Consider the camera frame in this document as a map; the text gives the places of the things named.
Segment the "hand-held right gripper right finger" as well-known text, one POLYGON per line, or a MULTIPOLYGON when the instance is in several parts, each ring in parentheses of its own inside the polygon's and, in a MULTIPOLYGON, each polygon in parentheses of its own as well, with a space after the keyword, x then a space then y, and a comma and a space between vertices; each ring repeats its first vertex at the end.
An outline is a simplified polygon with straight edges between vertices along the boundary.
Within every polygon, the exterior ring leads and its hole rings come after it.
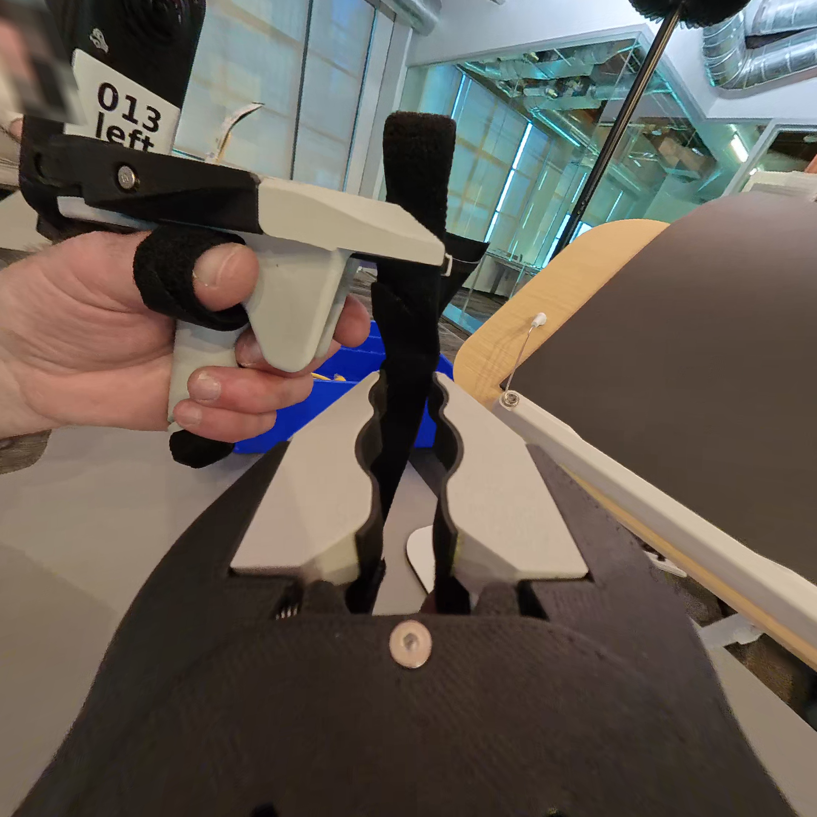
POLYGON ((469 614, 495 583, 587 578, 523 439, 443 374, 434 374, 427 405, 442 469, 432 526, 436 612, 469 614))

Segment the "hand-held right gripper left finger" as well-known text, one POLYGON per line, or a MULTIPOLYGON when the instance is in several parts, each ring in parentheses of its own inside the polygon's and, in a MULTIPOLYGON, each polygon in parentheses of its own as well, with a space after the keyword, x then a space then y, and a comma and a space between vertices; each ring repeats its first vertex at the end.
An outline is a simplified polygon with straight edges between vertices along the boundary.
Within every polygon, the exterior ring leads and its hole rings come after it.
POLYGON ((352 612, 373 611, 385 575, 372 472, 383 399, 382 373, 370 373, 291 437, 231 560, 236 574, 325 581, 352 612))

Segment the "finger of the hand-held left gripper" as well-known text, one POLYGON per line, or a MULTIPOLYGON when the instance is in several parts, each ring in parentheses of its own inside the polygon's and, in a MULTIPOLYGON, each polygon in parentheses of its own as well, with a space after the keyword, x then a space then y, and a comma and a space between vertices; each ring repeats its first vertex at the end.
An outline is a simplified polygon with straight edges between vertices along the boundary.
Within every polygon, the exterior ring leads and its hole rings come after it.
POLYGON ((323 250, 440 266, 443 241, 401 206, 346 192, 263 177, 257 190, 262 233, 323 250))

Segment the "blue plastic bin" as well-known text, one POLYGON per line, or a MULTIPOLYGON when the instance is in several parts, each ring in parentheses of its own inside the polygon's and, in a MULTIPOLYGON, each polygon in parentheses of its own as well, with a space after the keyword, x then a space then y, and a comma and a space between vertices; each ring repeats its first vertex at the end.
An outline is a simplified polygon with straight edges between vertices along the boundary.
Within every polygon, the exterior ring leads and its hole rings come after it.
POLYGON ((378 373, 385 359, 385 349, 377 323, 372 321, 367 339, 358 347, 343 346, 317 368, 308 398, 281 409, 274 427, 264 434, 234 445, 236 454, 264 454, 276 444, 290 440, 305 425, 339 400, 372 373, 378 373))

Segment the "person's left hand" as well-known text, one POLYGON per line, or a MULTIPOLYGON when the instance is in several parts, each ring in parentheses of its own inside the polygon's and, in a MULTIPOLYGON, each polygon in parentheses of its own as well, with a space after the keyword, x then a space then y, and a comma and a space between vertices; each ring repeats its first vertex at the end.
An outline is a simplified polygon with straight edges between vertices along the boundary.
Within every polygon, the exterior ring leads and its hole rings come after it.
MULTIPOLYGON (((149 233, 81 234, 2 271, 2 440, 63 426, 166 431, 175 321, 150 311, 133 277, 149 233)), ((305 400, 311 372, 284 373, 248 329, 237 368, 193 372, 173 411, 185 431, 235 443, 305 400)))

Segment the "curled white paper strip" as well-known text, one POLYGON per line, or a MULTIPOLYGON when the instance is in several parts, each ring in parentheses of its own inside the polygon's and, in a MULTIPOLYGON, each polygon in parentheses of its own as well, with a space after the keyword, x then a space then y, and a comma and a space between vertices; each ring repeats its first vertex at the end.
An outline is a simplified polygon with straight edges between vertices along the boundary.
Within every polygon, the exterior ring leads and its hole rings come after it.
POLYGON ((227 116, 220 125, 213 149, 206 154, 203 161, 207 164, 221 163, 224 159, 231 134, 235 127, 263 107, 264 103, 254 101, 240 109, 235 110, 232 114, 227 116))

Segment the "black-faced wooden board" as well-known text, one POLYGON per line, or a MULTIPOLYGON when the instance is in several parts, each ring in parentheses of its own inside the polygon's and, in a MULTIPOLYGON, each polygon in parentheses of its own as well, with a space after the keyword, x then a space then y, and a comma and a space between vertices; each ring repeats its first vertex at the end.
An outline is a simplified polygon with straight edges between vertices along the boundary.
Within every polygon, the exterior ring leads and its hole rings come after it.
POLYGON ((812 668, 815 235, 814 202, 766 192, 593 228, 454 363, 467 393, 812 668))

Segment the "black light stand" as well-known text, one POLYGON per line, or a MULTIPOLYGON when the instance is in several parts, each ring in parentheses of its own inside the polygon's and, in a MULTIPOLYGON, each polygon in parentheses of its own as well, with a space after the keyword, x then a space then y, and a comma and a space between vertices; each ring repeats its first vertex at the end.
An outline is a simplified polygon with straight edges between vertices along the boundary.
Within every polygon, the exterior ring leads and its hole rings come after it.
POLYGON ((630 5, 648 20, 658 21, 659 30, 649 46, 646 57, 639 68, 627 96, 624 98, 612 128, 600 149, 564 230, 554 248, 552 259, 571 243, 576 236, 579 223, 590 204, 598 185, 605 175, 614 154, 624 137, 631 117, 641 97, 644 95, 651 77, 668 46, 672 33, 678 26, 703 29, 720 24, 743 10, 747 2, 741 1, 631 1, 630 5))

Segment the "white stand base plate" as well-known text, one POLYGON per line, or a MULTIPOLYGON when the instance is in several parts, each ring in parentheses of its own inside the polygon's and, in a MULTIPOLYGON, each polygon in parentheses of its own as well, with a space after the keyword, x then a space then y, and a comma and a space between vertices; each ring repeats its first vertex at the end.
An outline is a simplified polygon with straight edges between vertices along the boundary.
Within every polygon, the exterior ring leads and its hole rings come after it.
POLYGON ((432 594, 435 580, 433 526, 416 529, 405 545, 406 559, 426 595, 432 594))

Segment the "curved round metal duct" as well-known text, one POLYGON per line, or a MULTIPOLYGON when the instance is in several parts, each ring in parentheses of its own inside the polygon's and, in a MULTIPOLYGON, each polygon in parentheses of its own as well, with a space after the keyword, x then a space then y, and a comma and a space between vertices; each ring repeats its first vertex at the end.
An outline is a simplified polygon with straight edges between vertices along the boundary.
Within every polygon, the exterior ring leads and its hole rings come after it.
POLYGON ((748 90, 815 69, 815 1, 764 1, 750 25, 745 18, 740 11, 703 29, 712 87, 748 90))

